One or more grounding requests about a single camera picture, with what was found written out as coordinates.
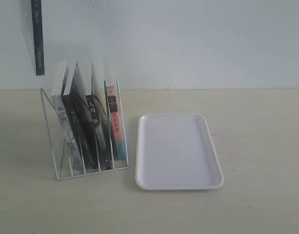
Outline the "blue book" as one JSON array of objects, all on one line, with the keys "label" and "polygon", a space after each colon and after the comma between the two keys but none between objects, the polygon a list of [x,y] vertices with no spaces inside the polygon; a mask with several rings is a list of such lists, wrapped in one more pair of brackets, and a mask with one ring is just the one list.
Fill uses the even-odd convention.
[{"label": "blue book", "polygon": [[31,0],[36,75],[45,75],[41,0]]}]

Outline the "pink red book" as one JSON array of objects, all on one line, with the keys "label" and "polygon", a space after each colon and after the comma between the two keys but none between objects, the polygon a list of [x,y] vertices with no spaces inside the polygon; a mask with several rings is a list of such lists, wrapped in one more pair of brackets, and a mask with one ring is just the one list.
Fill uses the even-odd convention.
[{"label": "pink red book", "polygon": [[120,114],[120,98],[117,82],[110,68],[109,60],[103,57],[105,88],[108,110],[111,122],[111,136],[113,138],[114,148],[117,160],[125,160],[126,152],[124,146],[124,136],[122,128],[122,118]]}]

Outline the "black white book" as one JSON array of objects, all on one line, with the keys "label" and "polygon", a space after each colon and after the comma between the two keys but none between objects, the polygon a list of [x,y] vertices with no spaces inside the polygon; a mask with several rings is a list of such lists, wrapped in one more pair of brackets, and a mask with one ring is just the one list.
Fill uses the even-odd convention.
[{"label": "black white book", "polygon": [[96,75],[92,61],[89,61],[87,65],[85,78],[85,96],[95,132],[99,163],[100,165],[104,164],[106,170],[113,169],[110,152],[110,141],[105,130],[106,112],[98,97]]}]

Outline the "dark brown book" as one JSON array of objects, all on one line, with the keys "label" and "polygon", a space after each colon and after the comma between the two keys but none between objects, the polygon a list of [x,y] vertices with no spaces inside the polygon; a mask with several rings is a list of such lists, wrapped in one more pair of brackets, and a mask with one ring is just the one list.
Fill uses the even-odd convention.
[{"label": "dark brown book", "polygon": [[76,143],[76,156],[74,156],[74,169],[97,169],[98,162],[95,149],[95,135],[89,118],[89,109],[84,97],[84,82],[78,63],[74,71],[68,75],[62,93],[69,123]]}]

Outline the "grey white book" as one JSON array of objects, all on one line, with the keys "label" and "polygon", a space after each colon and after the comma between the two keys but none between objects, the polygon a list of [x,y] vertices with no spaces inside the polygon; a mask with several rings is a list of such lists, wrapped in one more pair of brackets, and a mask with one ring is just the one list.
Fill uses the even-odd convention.
[{"label": "grey white book", "polygon": [[58,62],[51,89],[51,100],[56,114],[59,118],[62,130],[64,132],[64,138],[69,150],[70,157],[72,158],[73,169],[76,171],[81,171],[83,169],[82,159],[80,156],[76,138],[72,131],[72,127],[67,115],[66,107],[63,103],[63,91],[65,89],[68,73],[69,70],[67,61]]}]

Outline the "white plastic tray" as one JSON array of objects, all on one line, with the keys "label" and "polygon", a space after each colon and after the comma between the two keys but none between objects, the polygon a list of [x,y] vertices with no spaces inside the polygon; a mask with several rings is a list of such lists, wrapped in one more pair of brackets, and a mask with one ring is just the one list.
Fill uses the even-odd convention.
[{"label": "white plastic tray", "polygon": [[139,118],[135,182],[143,190],[213,190],[223,172],[206,119],[200,114]]}]

